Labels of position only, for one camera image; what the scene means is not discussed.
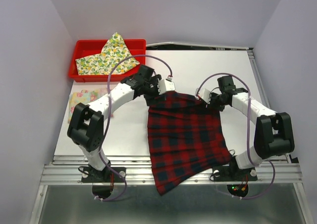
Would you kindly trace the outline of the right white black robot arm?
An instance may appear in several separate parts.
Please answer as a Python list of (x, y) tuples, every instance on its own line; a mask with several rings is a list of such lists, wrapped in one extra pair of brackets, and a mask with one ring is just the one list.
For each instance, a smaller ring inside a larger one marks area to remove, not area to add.
[(275, 156), (291, 153), (295, 149), (291, 117), (276, 112), (255, 100), (245, 85), (237, 88), (231, 75), (218, 78), (220, 93), (205, 90), (200, 95), (212, 108), (223, 111), (231, 106), (245, 115), (247, 124), (255, 125), (254, 141), (247, 142), (245, 152), (233, 156), (228, 166), (217, 168), (215, 181), (257, 180), (255, 168)]

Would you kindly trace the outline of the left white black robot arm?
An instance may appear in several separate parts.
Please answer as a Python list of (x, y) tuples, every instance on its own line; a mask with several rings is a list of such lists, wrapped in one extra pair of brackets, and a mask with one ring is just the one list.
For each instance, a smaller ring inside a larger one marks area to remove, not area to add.
[(67, 136), (88, 160), (86, 167), (79, 168), (87, 178), (105, 182), (113, 174), (111, 162), (102, 150), (111, 114), (139, 96), (146, 99), (158, 96), (161, 80), (161, 75), (155, 74), (154, 69), (141, 65), (137, 73), (124, 78), (106, 95), (87, 105), (78, 103), (75, 106)]

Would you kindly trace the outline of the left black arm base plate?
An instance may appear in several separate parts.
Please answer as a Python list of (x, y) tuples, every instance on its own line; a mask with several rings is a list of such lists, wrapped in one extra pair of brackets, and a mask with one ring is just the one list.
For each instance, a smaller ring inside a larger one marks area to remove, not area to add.
[(80, 166), (82, 183), (123, 183), (125, 178), (125, 167), (114, 167), (113, 170), (105, 167), (103, 170), (96, 170), (91, 166)]

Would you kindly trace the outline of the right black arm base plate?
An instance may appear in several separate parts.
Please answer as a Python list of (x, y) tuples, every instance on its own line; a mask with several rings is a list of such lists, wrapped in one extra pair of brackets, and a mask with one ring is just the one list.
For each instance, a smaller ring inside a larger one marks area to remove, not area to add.
[(255, 168), (236, 169), (230, 166), (217, 166), (213, 168), (212, 178), (215, 182), (258, 180)]

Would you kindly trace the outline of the red navy plaid skirt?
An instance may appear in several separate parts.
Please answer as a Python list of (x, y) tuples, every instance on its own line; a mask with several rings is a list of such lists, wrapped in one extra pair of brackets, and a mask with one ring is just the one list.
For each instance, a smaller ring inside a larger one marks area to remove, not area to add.
[(168, 92), (148, 109), (148, 145), (159, 195), (230, 162), (220, 112), (193, 95)]

